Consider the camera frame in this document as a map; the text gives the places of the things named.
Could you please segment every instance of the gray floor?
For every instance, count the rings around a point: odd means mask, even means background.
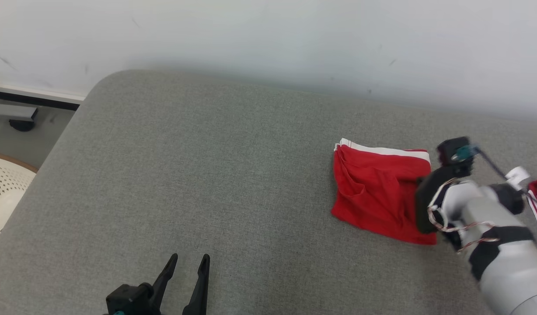
[[[1,100],[0,103],[25,105]],[[0,118],[0,154],[40,168],[74,112],[44,106],[37,107],[39,112],[36,116],[36,126],[28,132],[17,131],[10,127],[8,120]]]

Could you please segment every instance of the white chair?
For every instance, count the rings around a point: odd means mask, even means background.
[[[0,231],[36,173],[36,168],[0,154]]]

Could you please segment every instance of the black baseboard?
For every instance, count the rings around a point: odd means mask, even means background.
[[[46,100],[45,98],[34,98],[32,96],[24,96],[12,93],[0,92],[0,100],[6,100],[11,102],[22,102],[29,105],[47,106],[53,108],[67,109],[76,111],[80,104],[74,104],[71,102]]]

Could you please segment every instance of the black cable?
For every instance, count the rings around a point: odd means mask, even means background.
[[[498,174],[501,178],[503,178],[504,181],[508,180],[506,175],[504,175],[504,172],[500,170],[500,168],[490,159],[490,157],[484,151],[482,151],[478,146],[476,146],[474,149],[476,150],[478,154],[480,154],[484,158],[486,163],[490,165],[490,167],[496,172],[496,174]],[[521,189],[520,192],[526,197],[526,199],[531,199],[534,203],[537,204],[537,198],[531,197],[531,195],[529,195],[529,193],[527,192],[525,188]]]

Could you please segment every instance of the white wall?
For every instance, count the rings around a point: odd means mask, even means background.
[[[189,65],[537,117],[537,0],[0,0],[3,84],[83,96]]]

